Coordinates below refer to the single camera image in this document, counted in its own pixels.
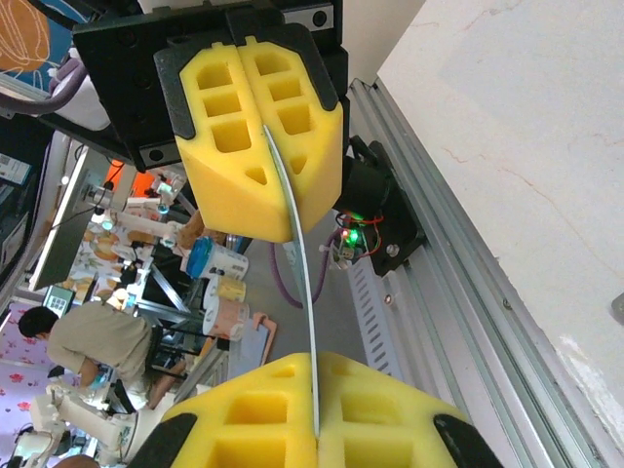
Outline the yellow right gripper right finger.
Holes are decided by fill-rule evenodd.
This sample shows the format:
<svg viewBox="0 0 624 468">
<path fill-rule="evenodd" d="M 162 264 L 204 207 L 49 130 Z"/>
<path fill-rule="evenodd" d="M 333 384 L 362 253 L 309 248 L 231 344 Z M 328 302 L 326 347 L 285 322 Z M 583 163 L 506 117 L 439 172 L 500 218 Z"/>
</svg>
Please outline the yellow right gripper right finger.
<svg viewBox="0 0 624 468">
<path fill-rule="evenodd" d="M 500 467 L 458 408 L 331 352 L 319 356 L 320 467 Z"/>
</svg>

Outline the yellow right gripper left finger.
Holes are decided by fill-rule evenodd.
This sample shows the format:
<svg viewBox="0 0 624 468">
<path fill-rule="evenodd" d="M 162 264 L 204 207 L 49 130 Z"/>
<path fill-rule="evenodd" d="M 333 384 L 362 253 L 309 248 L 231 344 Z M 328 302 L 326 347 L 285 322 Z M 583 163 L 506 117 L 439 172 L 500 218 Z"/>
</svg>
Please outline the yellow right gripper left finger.
<svg viewBox="0 0 624 468">
<path fill-rule="evenodd" d="M 311 358 L 294 353 L 173 405 L 132 467 L 315 467 Z"/>
</svg>

